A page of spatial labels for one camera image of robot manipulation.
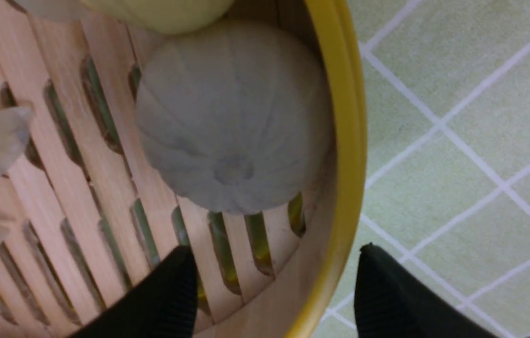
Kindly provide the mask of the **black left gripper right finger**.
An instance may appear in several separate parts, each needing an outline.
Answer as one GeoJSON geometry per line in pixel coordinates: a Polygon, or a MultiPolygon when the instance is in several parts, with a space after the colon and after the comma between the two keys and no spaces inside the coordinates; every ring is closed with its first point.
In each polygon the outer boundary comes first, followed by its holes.
{"type": "Polygon", "coordinates": [[[380,246],[361,248],[355,293],[360,338],[492,338],[380,246]]]}

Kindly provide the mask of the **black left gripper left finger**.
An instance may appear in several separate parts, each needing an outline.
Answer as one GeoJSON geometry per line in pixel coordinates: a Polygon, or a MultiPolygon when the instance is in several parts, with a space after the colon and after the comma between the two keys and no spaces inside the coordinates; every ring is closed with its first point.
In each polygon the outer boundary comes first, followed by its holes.
{"type": "Polygon", "coordinates": [[[198,268],[177,246],[142,282],[72,338],[191,338],[198,314],[198,268]]]}

